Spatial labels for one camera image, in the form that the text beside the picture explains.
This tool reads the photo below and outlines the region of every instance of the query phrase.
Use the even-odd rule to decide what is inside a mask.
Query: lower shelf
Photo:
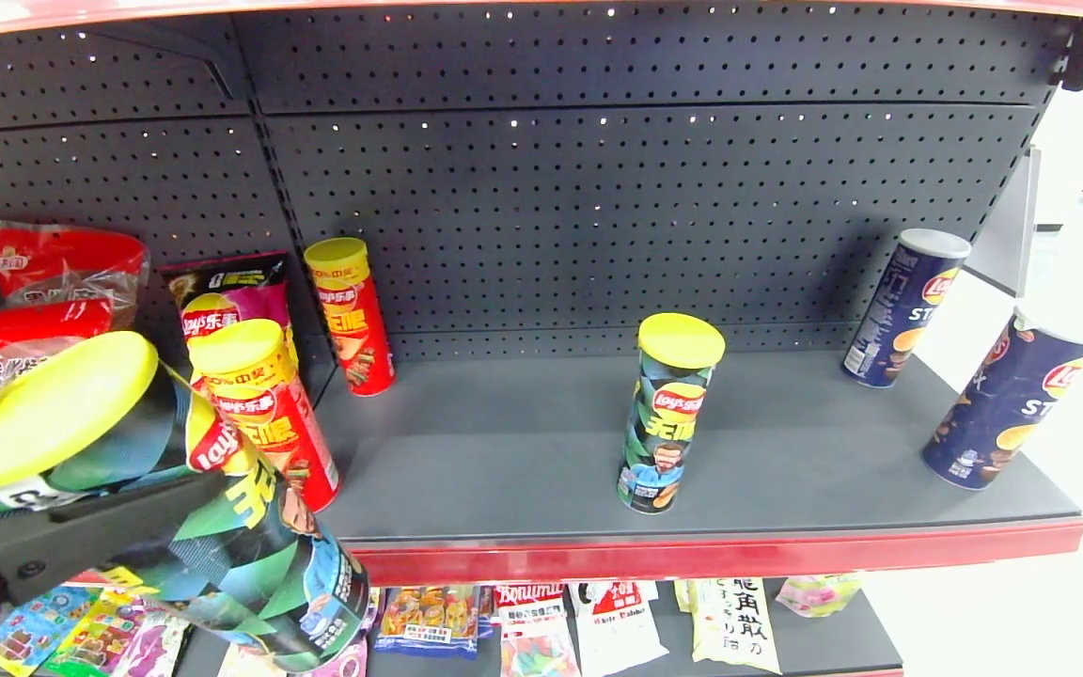
[[[782,580],[768,580],[768,609],[774,627],[780,666],[786,677],[846,674],[848,677],[891,677],[902,674],[901,656],[863,593],[841,612],[828,617],[800,617],[771,601]],[[658,600],[651,602],[654,623],[668,651],[666,656],[618,673],[619,677],[749,677],[769,674],[714,661],[692,663],[692,617],[675,606],[670,583],[658,584]],[[575,624],[572,638],[579,642]],[[211,677],[219,669],[227,643],[197,630],[178,667],[178,677]],[[479,659],[429,660],[370,652],[369,677],[499,677],[499,639],[484,639]]]

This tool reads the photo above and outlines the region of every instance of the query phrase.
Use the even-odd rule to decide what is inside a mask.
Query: red chip can
[[[366,244],[356,237],[334,237],[306,248],[303,260],[312,269],[349,390],[367,398],[390,389],[395,366],[370,278]]]
[[[275,321],[247,320],[186,346],[216,408],[319,511],[340,491],[340,477],[283,336]]]

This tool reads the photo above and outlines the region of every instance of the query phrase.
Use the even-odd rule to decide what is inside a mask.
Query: snack package
[[[272,320],[283,327],[291,365],[300,356],[287,309],[287,252],[248,253],[203,259],[158,270],[182,317],[182,335],[190,341],[244,320]],[[207,395],[198,373],[190,386]]]
[[[145,615],[145,604],[106,588],[43,668],[60,677],[110,677]]]
[[[643,584],[572,583],[571,601],[584,677],[604,677],[666,655]]]
[[[0,291],[9,305],[108,299],[113,329],[132,326],[149,253],[121,232],[0,220]]]
[[[716,660],[780,674],[764,580],[697,580],[692,590],[692,661]]]
[[[843,611],[861,586],[859,574],[790,575],[774,599],[797,616],[824,617]]]
[[[180,617],[146,606],[145,621],[110,677],[173,677],[187,628]]]
[[[36,672],[99,597],[99,588],[52,588],[0,623],[0,668],[12,677]]]
[[[475,660],[478,635],[477,586],[391,588],[374,650]]]
[[[0,309],[0,388],[44,360],[110,329],[110,301]]]
[[[562,583],[495,586],[500,677],[580,677]]]
[[[490,638],[495,633],[499,617],[495,616],[495,588],[479,588],[479,638]]]

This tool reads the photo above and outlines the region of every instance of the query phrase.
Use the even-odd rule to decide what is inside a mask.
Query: red shelf edge
[[[817,538],[755,538],[653,544],[556,544],[435,548],[353,545],[375,586],[716,578],[723,575],[833,574],[843,571],[960,567],[1045,554],[1074,552],[1083,519],[983,529],[872,532]]]
[[[504,3],[503,0],[147,0],[121,3],[120,0],[0,0],[0,34],[42,27],[78,26],[126,18],[175,17],[185,14],[250,12],[260,10],[301,10],[330,8],[395,8],[403,11],[427,4]],[[510,4],[552,3],[565,0],[516,0]],[[595,0],[609,3],[610,0]],[[851,0],[852,3],[885,3],[887,0]],[[1083,17],[1083,0],[900,0],[908,4],[932,4],[962,10],[1034,12]]]

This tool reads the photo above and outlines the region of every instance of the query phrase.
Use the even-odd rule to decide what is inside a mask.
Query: gray shelf surface
[[[857,385],[838,361],[834,352],[727,355],[680,496],[662,516],[626,509],[614,490],[635,356],[419,361],[368,399],[334,378],[317,418],[345,479],[323,522],[358,549],[1079,517],[1023,457],[987,492],[940,481],[918,450],[954,391],[916,359],[889,390]]]
[[[828,617],[800,617],[773,601],[782,580],[766,580],[768,611],[774,627],[780,667],[786,677],[810,674],[861,674],[895,672],[901,659],[872,604],[859,593],[846,609]],[[621,677],[741,677],[769,674],[760,669],[701,661],[692,663],[692,617],[675,606],[670,583],[660,583],[660,598],[651,602],[654,623],[668,653],[661,660],[619,673]],[[572,638],[579,642],[574,622]],[[211,677],[219,669],[227,643],[197,630],[192,638],[178,677]],[[479,659],[429,660],[370,652],[370,677],[499,677],[499,639],[479,643]]]

